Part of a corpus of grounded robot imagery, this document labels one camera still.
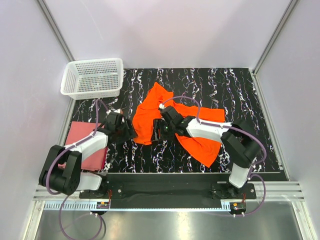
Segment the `folded pink t shirt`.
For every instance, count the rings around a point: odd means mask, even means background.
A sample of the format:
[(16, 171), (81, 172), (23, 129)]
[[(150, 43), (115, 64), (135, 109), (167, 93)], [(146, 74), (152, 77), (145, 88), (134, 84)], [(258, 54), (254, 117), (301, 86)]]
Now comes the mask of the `folded pink t shirt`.
[[(66, 137), (65, 145), (77, 142), (89, 135), (95, 128), (95, 123), (72, 121)], [(95, 152), (81, 163), (81, 169), (91, 172), (101, 171), (105, 166), (108, 148)]]

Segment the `white plastic perforated basket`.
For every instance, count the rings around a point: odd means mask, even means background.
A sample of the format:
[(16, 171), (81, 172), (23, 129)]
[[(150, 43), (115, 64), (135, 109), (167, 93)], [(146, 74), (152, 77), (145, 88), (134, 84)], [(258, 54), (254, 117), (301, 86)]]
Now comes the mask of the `white plastic perforated basket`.
[(60, 93), (74, 100), (113, 98), (120, 95), (123, 81), (120, 58), (71, 61), (64, 69)]

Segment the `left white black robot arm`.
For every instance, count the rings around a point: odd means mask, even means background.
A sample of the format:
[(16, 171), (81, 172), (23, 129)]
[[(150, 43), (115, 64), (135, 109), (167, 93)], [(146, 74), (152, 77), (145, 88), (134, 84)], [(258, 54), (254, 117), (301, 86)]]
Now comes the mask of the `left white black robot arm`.
[(95, 197), (103, 198), (108, 186), (103, 178), (93, 172), (83, 172), (82, 162), (108, 146), (122, 144), (137, 136), (133, 123), (119, 111), (110, 112), (102, 123), (84, 138), (68, 145), (52, 146), (38, 178), (38, 184), (51, 195), (72, 195), (89, 190)]

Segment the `right aluminium frame post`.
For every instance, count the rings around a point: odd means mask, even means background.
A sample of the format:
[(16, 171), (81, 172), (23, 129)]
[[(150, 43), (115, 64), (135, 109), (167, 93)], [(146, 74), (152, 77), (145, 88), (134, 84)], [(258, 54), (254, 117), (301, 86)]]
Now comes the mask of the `right aluminium frame post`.
[(263, 66), (265, 60), (267, 59), (269, 53), (271, 52), (273, 46), (275, 45), (276, 41), (278, 40), (282, 30), (286, 26), (287, 22), (289, 21), (291, 15), (293, 14), (294, 10), (296, 9), (299, 0), (290, 0), (287, 7), (285, 8), (280, 20), (278, 21), (270, 39), (268, 40), (261, 56), (259, 57), (256, 65), (252, 69), (252, 73), (254, 76), (258, 74), (261, 67)]

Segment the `left aluminium frame post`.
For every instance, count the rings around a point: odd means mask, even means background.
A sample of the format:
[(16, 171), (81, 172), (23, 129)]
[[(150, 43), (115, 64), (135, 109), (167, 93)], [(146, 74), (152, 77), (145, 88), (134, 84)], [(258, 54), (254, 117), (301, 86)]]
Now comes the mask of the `left aluminium frame post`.
[(53, 16), (53, 14), (51, 13), (47, 3), (45, 0), (35, 0), (35, 2), (37, 3), (41, 13), (43, 14), (47, 24), (49, 25), (50, 29), (52, 30), (52, 33), (54, 35), (54, 37), (56, 38), (62, 52), (64, 53), (66, 59), (68, 60), (68, 62), (72, 62), (75, 61), (75, 58), (66, 42), (66, 40), (64, 39), (62, 32), (58, 26), (58, 24), (56, 23), (56, 20)]

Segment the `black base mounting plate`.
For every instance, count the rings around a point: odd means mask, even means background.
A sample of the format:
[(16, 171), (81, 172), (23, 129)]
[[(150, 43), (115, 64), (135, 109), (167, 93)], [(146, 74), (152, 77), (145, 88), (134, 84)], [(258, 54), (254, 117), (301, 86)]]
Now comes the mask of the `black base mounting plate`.
[(286, 181), (281, 172), (260, 172), (241, 189), (231, 186), (227, 173), (111, 173), (102, 181), (102, 189), (82, 190), (68, 201), (122, 201), (208, 204), (212, 201), (257, 200), (262, 183)]

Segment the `orange t shirt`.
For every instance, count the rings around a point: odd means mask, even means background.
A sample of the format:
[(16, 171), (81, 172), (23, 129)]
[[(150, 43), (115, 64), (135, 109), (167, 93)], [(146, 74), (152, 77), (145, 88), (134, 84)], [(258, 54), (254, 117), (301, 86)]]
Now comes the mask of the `orange t shirt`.
[[(171, 98), (173, 92), (167, 91), (157, 82), (148, 91), (144, 101), (138, 105), (133, 117), (132, 124), (137, 137), (134, 141), (137, 144), (150, 145), (152, 143), (153, 120), (160, 119), (161, 114), (158, 110), (159, 104), (169, 100), (165, 105), (174, 107), (183, 117), (195, 117), (198, 111), (197, 106), (186, 106), (182, 103), (176, 103)], [(201, 137), (189, 138), (177, 135), (180, 145), (198, 162), (210, 167), (218, 156), (221, 143)]]

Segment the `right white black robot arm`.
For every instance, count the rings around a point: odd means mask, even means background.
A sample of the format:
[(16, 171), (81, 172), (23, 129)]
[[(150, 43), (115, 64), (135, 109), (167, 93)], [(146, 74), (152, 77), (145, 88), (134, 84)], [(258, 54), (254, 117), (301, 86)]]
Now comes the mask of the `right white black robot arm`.
[(244, 194), (251, 166), (263, 148), (244, 120), (214, 122), (190, 115), (183, 117), (172, 106), (162, 108), (160, 115), (161, 118), (153, 120), (151, 141), (164, 141), (179, 135), (221, 143), (232, 161), (228, 195), (236, 199)]

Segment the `aluminium frame post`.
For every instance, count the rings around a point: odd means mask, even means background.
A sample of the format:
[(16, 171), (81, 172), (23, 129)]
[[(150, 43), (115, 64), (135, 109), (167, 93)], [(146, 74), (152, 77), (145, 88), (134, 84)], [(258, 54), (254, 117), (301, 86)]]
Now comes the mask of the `aluminium frame post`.
[(286, 26), (287, 22), (289, 21), (291, 15), (293, 14), (294, 10), (296, 9), (299, 0), (290, 0), (287, 7), (285, 8), (280, 20), (278, 21), (270, 39), (268, 40), (261, 56), (259, 57), (256, 65), (252, 69), (252, 73), (254, 76), (258, 74), (261, 67), (263, 66), (265, 60), (267, 59), (269, 53), (271, 52), (273, 46), (275, 45), (276, 41), (278, 40), (282, 30)]
[(58, 26), (58, 24), (56, 23), (56, 20), (53, 16), (53, 14), (51, 13), (47, 3), (45, 0), (35, 0), (35, 2), (37, 3), (41, 13), (43, 14), (47, 24), (49, 25), (50, 29), (52, 30), (52, 33), (54, 35), (54, 37), (56, 38), (62, 52), (64, 53), (66, 59), (68, 60), (68, 62), (72, 62), (75, 61), (75, 58), (66, 42), (66, 40), (64, 39), (62, 32)]

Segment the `black marbled table mat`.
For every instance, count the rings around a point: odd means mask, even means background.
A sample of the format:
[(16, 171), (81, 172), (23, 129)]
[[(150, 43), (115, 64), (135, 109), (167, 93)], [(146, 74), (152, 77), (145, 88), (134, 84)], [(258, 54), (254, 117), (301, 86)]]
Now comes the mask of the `black marbled table mat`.
[[(155, 83), (176, 96), (176, 102), (224, 110), (225, 120), (244, 119), (267, 151), (266, 160), (256, 172), (282, 170), (262, 103), (252, 74), (247, 68), (127, 68), (117, 97), (104, 98), (109, 110), (121, 109), (133, 118), (139, 104)], [(195, 160), (177, 139), (142, 145), (133, 140), (112, 144), (106, 152), (100, 173), (227, 173), (232, 163), (222, 147), (210, 167)]]

